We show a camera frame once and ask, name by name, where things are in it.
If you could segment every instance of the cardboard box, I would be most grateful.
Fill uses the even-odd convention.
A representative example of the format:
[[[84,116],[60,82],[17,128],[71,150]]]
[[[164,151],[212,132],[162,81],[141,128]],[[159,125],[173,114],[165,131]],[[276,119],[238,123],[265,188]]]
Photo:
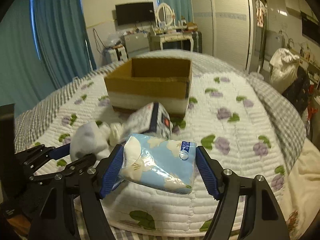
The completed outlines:
[[[133,58],[105,77],[113,109],[132,113],[159,102],[170,116],[184,117],[192,78],[191,60]]]

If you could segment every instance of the white cabinet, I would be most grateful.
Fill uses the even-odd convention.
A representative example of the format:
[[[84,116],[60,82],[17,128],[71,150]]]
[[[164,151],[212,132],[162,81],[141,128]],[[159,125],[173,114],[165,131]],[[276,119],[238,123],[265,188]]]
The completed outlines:
[[[300,11],[312,17],[312,10],[306,0],[299,0]]]
[[[312,17],[313,17],[313,19],[315,19],[318,22],[318,19],[317,19],[316,15],[314,14],[314,12],[312,12]]]
[[[299,0],[284,0],[288,13],[294,16],[300,16]]]

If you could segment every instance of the tissue box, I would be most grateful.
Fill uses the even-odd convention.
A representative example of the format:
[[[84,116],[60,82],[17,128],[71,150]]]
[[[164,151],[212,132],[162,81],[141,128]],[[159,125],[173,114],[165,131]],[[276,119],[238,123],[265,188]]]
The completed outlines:
[[[106,76],[105,84],[116,111],[133,113],[159,102],[170,116],[184,117],[191,78],[191,60],[133,58]]]
[[[141,133],[170,139],[172,123],[164,107],[158,102],[147,104],[122,124],[124,129],[121,142],[125,142],[131,133]]]

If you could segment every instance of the gray checkered blanket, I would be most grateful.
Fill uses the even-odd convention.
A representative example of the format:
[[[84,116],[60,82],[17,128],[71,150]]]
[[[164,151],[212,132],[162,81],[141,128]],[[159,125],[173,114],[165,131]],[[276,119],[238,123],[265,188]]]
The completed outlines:
[[[191,53],[182,50],[165,50],[153,51],[140,55],[139,57],[175,57],[187,58],[192,60],[193,74],[200,73],[221,73],[226,71],[235,72],[246,78],[247,82],[253,87],[259,100],[265,107],[271,123],[275,129],[275,133],[279,140],[284,161],[287,166],[288,173],[291,171],[294,163],[300,155],[306,131],[303,122],[290,102],[282,97],[269,84],[245,73],[234,69],[231,65],[211,56]],[[87,78],[98,74],[107,74],[113,71],[121,62],[111,64],[90,72],[82,79],[76,79],[65,87],[53,92],[46,99],[38,103],[32,110],[21,114],[16,120],[16,152],[22,151],[29,147],[37,140],[49,127],[52,120],[56,117],[59,107],[72,98],[75,91],[80,87],[81,83]],[[87,234],[82,213],[76,211],[79,232],[82,239],[89,239]],[[111,227],[113,234],[117,240],[181,240],[180,237],[160,237],[147,236],[137,233],[128,232],[118,228]],[[190,240],[201,240],[203,237],[190,237]]]

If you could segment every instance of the television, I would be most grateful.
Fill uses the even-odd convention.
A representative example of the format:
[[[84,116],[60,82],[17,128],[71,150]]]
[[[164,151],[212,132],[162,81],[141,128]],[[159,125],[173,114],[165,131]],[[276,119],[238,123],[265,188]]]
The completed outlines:
[[[320,28],[319,25],[309,20],[307,15],[301,13],[302,16],[302,35],[308,37],[320,46]]]
[[[152,2],[125,3],[116,5],[118,25],[155,20]]]

